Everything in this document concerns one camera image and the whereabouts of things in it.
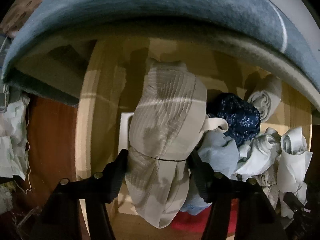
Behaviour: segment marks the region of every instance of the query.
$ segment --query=blue fabric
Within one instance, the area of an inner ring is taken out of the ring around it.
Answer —
[[[204,135],[198,155],[203,162],[209,163],[214,171],[219,171],[228,178],[236,170],[239,159],[239,151],[235,140],[217,131],[209,131]],[[196,184],[191,177],[188,195],[180,210],[195,216],[210,205],[211,203],[204,202],[203,198],[200,197]]]
[[[224,134],[230,136],[240,146],[260,132],[260,113],[248,102],[232,93],[222,93],[207,103],[207,115],[220,117],[227,121],[228,131]]]
[[[44,0],[13,40],[2,78],[19,86],[19,80],[10,75],[14,63],[56,30],[137,17],[173,16],[219,25],[269,45],[297,64],[320,91],[319,62],[301,33],[278,10],[288,37],[284,46],[276,10],[269,0]],[[42,84],[34,85],[33,90],[51,96]]]

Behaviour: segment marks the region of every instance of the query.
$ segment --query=clothing pile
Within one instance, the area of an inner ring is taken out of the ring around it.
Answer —
[[[274,208],[280,199],[281,215],[293,213],[283,202],[293,192],[306,203],[303,182],[312,153],[297,127],[280,136],[260,122],[274,113],[281,101],[281,80],[268,75],[248,101],[222,93],[206,102],[206,87],[183,62],[147,60],[143,94],[129,129],[128,172],[125,180],[138,215],[157,228],[183,226],[183,212],[208,215],[210,203],[199,196],[186,159],[193,149],[214,171],[230,179],[255,178]]]

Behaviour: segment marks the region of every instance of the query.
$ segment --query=dark blue patterned fabric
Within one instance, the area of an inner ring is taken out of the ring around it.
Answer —
[[[232,93],[222,93],[207,104],[210,117],[220,117],[228,122],[230,136],[240,146],[245,141],[257,136],[260,131],[260,113],[248,102]]]

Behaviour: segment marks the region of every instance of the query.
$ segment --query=rolled white cloth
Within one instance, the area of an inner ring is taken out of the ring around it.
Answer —
[[[281,137],[281,149],[277,174],[281,216],[292,218],[293,212],[283,201],[284,193],[292,192],[302,204],[306,204],[307,184],[303,181],[312,157],[312,152],[307,150],[302,127],[291,129]]]
[[[263,78],[249,96],[248,102],[258,109],[261,122],[273,115],[281,101],[282,82],[269,74]]]
[[[277,170],[278,163],[275,161],[264,173],[254,176],[274,209],[276,209],[279,199],[279,187],[276,184]]]

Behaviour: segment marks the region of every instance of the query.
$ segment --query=red fabric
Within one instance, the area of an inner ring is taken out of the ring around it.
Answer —
[[[183,230],[194,233],[203,233],[207,220],[210,215],[210,207],[207,207],[196,216],[190,215],[188,212],[179,211],[171,222],[171,227],[177,230]],[[228,234],[234,234],[237,225],[238,200],[233,199],[231,202],[230,221],[228,226]]]

